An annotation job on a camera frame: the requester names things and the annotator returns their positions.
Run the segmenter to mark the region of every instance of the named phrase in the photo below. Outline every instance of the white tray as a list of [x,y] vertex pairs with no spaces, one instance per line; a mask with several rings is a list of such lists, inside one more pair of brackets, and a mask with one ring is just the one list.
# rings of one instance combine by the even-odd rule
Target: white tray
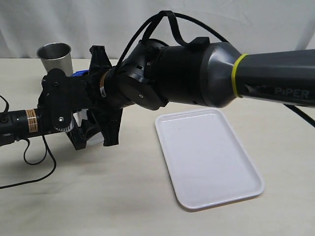
[[156,129],[183,207],[201,209],[263,192],[262,177],[219,110],[162,115]]

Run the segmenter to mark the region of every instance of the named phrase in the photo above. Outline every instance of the stainless steel cup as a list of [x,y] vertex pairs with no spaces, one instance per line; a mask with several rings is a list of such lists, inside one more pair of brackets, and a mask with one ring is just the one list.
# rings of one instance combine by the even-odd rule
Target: stainless steel cup
[[37,50],[37,56],[41,59],[47,72],[58,68],[63,70],[66,76],[73,74],[70,53],[71,47],[65,43],[50,43]]

